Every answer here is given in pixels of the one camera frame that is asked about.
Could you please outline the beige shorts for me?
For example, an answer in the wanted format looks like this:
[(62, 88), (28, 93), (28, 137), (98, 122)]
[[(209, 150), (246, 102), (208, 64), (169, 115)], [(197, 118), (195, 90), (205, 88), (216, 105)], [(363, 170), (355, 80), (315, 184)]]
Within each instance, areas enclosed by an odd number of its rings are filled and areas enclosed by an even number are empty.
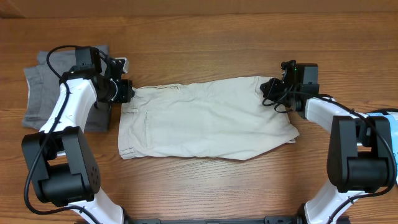
[(267, 77), (137, 88), (121, 107), (119, 155), (247, 160), (293, 143), (286, 114), (262, 105)]

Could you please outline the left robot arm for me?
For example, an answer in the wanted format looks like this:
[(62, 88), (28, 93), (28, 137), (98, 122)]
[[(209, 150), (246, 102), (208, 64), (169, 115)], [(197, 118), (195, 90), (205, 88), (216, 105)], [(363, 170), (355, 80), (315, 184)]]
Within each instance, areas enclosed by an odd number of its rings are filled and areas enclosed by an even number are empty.
[(87, 223), (132, 223), (101, 188), (100, 170), (85, 138), (90, 109), (128, 103), (134, 96), (125, 57), (112, 58), (96, 47), (75, 46), (75, 64), (59, 79), (60, 94), (39, 132), (24, 136), (28, 168), (26, 207), (37, 215), (72, 210)]

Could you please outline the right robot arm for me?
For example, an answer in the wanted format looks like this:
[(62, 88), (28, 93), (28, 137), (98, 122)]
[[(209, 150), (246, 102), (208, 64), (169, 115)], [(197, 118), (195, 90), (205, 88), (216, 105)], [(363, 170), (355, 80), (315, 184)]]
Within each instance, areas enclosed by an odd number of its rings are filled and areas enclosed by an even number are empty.
[(264, 223), (349, 223), (345, 211), (361, 198), (387, 194), (397, 182), (397, 110), (359, 113), (319, 92), (318, 65), (281, 63), (282, 78), (260, 85), (263, 106), (280, 105), (330, 133), (328, 180), (294, 216), (266, 216)]

